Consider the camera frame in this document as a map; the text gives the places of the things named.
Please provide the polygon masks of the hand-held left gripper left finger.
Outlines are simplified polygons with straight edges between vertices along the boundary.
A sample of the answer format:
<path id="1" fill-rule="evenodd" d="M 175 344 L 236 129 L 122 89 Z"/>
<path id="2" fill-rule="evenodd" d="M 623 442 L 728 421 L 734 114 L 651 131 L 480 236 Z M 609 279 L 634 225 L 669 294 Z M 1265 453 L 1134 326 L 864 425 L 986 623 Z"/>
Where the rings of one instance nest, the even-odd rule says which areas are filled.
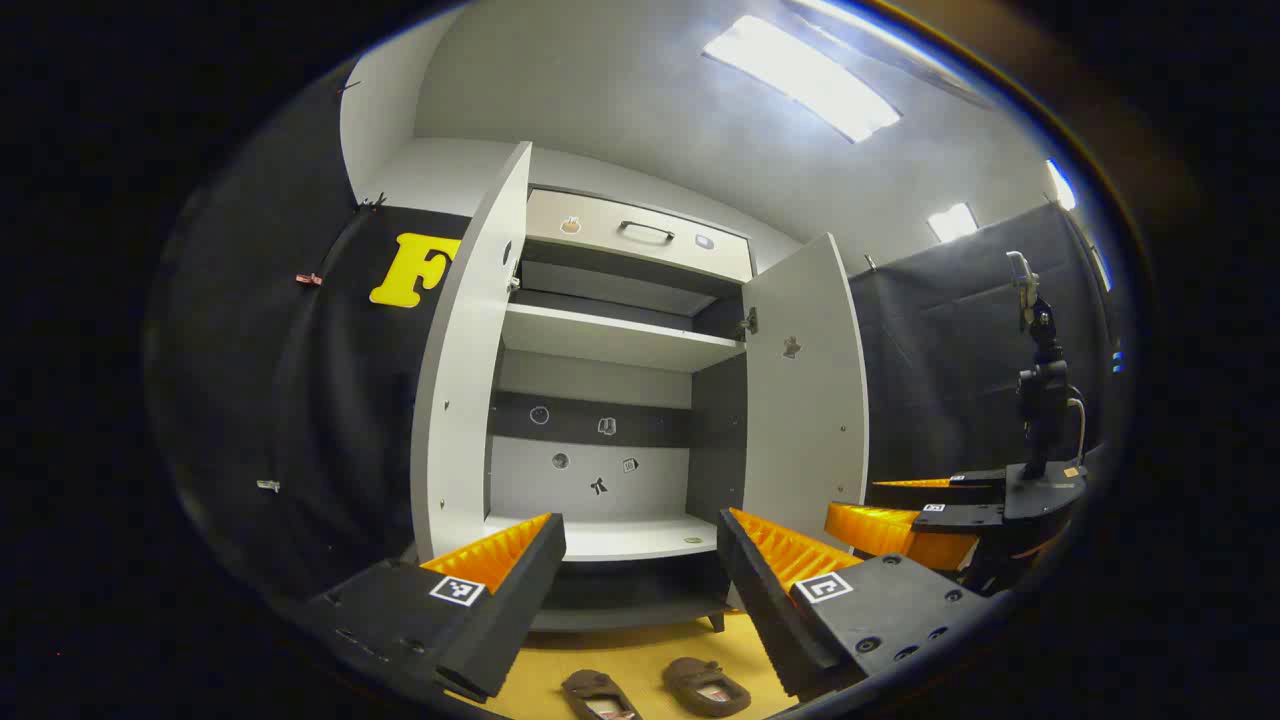
<path id="1" fill-rule="evenodd" d="M 429 562 L 374 564 L 300 607 L 340 661 L 416 701 L 497 696 L 564 556 L 544 512 Z"/>

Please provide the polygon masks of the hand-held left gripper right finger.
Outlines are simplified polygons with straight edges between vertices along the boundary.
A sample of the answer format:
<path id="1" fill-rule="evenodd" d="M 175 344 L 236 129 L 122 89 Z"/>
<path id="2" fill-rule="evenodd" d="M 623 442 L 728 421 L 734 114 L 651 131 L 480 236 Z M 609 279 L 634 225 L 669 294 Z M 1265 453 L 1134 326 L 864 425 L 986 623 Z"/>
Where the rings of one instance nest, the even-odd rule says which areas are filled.
<path id="1" fill-rule="evenodd" d="M 717 552 L 800 701 L 948 648 L 998 605 L 904 553 L 858 559 L 737 509 L 719 512 Z"/>

